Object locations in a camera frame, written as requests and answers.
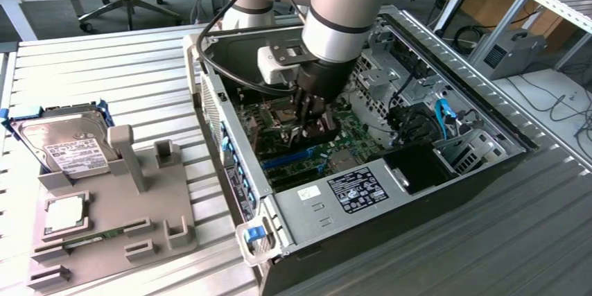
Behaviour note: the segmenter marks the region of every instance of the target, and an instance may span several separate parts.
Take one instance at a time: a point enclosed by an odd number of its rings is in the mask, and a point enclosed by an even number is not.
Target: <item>electronic device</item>
[[[490,35],[482,36],[474,52],[479,50],[479,45]],[[508,30],[500,34],[484,60],[476,64],[476,70],[490,80],[523,74],[546,47],[547,40],[542,35],[535,35],[523,28]]]
[[[402,14],[388,13],[316,126],[303,121],[298,96],[263,94],[204,64],[204,118],[263,295],[464,204],[536,150],[459,78],[454,55],[424,45],[436,37],[420,40]],[[266,80],[262,68],[274,68],[267,80],[290,82],[294,69],[274,78],[282,69],[262,66],[258,55],[302,45],[302,33],[300,25],[219,31],[206,36],[207,51],[252,82]]]
[[[0,110],[0,119],[46,173],[64,171],[78,179],[108,172],[107,162],[119,159],[107,143],[114,121],[104,101],[46,109],[16,106]]]

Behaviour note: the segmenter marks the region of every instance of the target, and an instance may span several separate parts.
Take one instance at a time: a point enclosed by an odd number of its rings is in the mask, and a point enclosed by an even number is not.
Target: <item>hard drive label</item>
[[[368,167],[334,178],[328,184],[348,214],[388,199],[386,190]]]
[[[107,166],[107,158],[96,139],[59,143],[44,149],[67,175]]]

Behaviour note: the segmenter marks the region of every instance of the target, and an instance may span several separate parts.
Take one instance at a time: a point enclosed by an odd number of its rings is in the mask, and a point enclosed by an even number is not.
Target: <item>office chair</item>
[[[99,15],[111,12],[112,10],[116,10],[120,7],[126,7],[128,11],[128,30],[134,30],[134,21],[132,21],[132,15],[135,14],[134,7],[142,7],[146,8],[154,12],[159,12],[163,15],[167,15],[168,17],[175,18],[175,24],[180,25],[183,23],[182,16],[176,14],[174,11],[164,9],[163,7],[155,6],[151,3],[144,2],[143,0],[118,0],[111,2],[110,0],[102,0],[103,6],[94,10],[91,13],[83,15],[78,18],[78,21],[80,22],[80,29],[90,33],[92,31],[92,24],[87,22],[91,19],[95,19]],[[156,3],[159,5],[164,4],[163,0],[156,0]]]

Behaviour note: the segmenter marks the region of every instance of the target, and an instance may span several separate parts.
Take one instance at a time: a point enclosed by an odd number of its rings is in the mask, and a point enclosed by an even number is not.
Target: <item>motherboard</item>
[[[332,111],[340,122],[340,135],[328,143],[292,150],[286,136],[298,119],[290,98],[240,106],[238,115],[243,129],[278,192],[356,167],[383,149],[344,98],[334,103]]]

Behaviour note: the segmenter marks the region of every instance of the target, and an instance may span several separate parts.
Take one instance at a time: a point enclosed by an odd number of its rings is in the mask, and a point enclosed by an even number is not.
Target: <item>hard drive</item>
[[[108,172],[107,162],[119,159],[107,143],[107,127],[114,122],[104,101],[46,110],[16,106],[0,110],[0,118],[46,173],[64,171],[78,179]]]

